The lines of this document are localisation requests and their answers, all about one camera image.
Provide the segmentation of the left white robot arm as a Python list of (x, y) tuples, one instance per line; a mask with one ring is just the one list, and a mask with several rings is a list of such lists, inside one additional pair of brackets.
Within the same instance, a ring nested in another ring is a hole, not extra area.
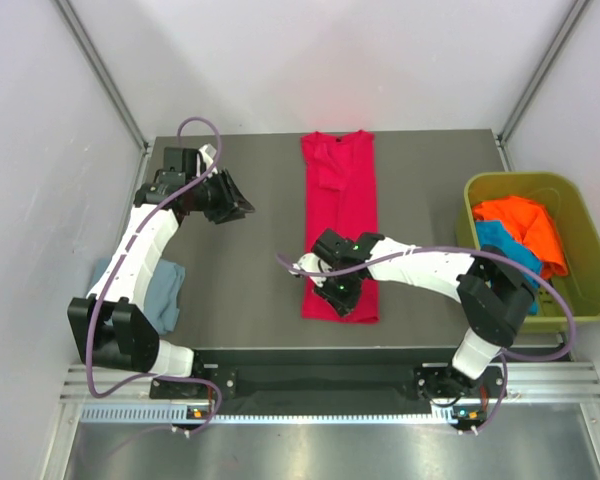
[(190, 213), (223, 224), (255, 210), (230, 173), (218, 168), (220, 152), (210, 144), (166, 148), (162, 168), (135, 193), (126, 230), (104, 273), (86, 296), (70, 301), (67, 317), (93, 397), (117, 390), (97, 389), (96, 367), (127, 371), (132, 380), (161, 377), (189, 397), (206, 387), (197, 352), (162, 339), (145, 306), (162, 254)]

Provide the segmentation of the magenta t shirt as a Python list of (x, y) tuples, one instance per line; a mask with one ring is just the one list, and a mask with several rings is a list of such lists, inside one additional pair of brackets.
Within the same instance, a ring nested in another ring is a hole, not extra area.
[[(375, 135), (360, 130), (343, 136), (314, 132), (301, 138), (306, 163), (305, 250), (326, 229), (352, 240), (378, 231)], [(354, 311), (340, 317), (305, 282), (301, 315), (304, 319), (375, 324), (379, 321), (378, 284), (365, 281)]]

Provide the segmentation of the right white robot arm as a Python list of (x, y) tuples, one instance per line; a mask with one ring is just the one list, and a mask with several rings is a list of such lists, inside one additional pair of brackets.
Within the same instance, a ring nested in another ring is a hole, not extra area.
[(310, 272), (315, 293), (344, 317), (362, 297), (365, 281), (397, 282), (458, 302), (467, 332), (450, 364), (422, 384), (430, 399), (472, 394), (489, 363), (511, 347), (535, 301), (536, 289), (504, 253), (484, 247), (479, 256), (424, 251), (376, 233), (351, 240), (326, 230), (298, 267)]

